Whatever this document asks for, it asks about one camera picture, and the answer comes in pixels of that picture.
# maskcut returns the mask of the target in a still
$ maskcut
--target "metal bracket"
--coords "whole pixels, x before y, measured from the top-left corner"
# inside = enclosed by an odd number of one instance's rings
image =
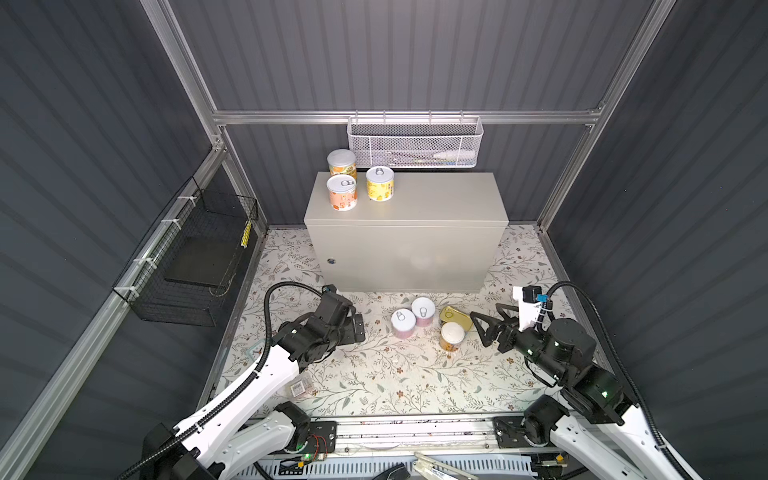
[[[507,415],[493,418],[493,429],[500,449],[529,447],[525,441],[525,428],[521,426],[522,415]]]

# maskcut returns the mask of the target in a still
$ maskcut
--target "cabinet door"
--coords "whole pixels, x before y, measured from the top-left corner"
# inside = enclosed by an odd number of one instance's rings
[[[325,282],[346,292],[476,293],[504,233],[504,227],[308,228]]]

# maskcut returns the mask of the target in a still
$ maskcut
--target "wire mesh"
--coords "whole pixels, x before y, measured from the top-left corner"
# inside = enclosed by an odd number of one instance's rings
[[[216,326],[226,321],[234,307],[256,236],[247,247],[243,235],[256,223],[256,201],[250,197],[197,190],[173,220],[162,220],[161,238],[139,262],[131,285],[116,286],[139,318],[152,322]],[[225,273],[216,286],[167,280],[167,273],[189,239],[231,245]]]
[[[358,168],[457,168],[477,164],[482,123],[479,117],[426,123],[380,123],[350,117],[349,149]]]

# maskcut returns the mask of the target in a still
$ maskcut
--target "tin can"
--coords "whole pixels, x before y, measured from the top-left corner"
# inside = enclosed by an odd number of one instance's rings
[[[349,175],[357,181],[357,166],[355,154],[345,148],[334,150],[328,154],[328,168],[333,175]]]
[[[371,167],[366,172],[368,198],[386,202],[395,193],[395,172],[389,167]]]
[[[420,296],[411,303],[411,311],[416,315],[416,326],[430,326],[435,318],[435,303],[425,296]]]
[[[399,339],[407,339],[413,334],[416,326],[416,315],[411,310],[401,308],[392,314],[392,330]]]
[[[461,325],[465,332],[471,330],[473,325],[472,319],[469,318],[469,315],[458,311],[450,305],[446,305],[440,311],[440,326],[451,322]]]
[[[351,210],[357,205],[357,182],[351,175],[333,175],[326,182],[331,205],[337,210]]]
[[[464,329],[456,322],[449,322],[440,329],[440,348],[446,352],[455,352],[464,341]]]

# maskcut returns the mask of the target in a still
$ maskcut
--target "corrugated wall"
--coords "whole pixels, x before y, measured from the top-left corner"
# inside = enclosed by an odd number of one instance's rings
[[[271,223],[304,223],[315,174],[327,152],[346,147],[344,125],[234,125],[227,128]],[[489,125],[478,165],[493,172],[507,215],[536,220],[584,132],[581,125]]]
[[[678,2],[550,230],[704,478],[768,457],[768,3]]]
[[[650,2],[174,0],[220,110],[597,106]]]
[[[0,445],[209,150],[138,2],[0,3]],[[191,411],[216,342],[129,317],[43,451],[48,477],[135,460],[130,422]],[[127,439],[110,475],[68,475]]]
[[[220,110],[515,111],[597,107],[650,1],[171,4]],[[577,130],[486,128],[478,169],[510,220],[538,217]],[[273,224],[302,223],[308,179],[348,146],[341,127],[230,131],[257,194],[281,199],[264,202]]]

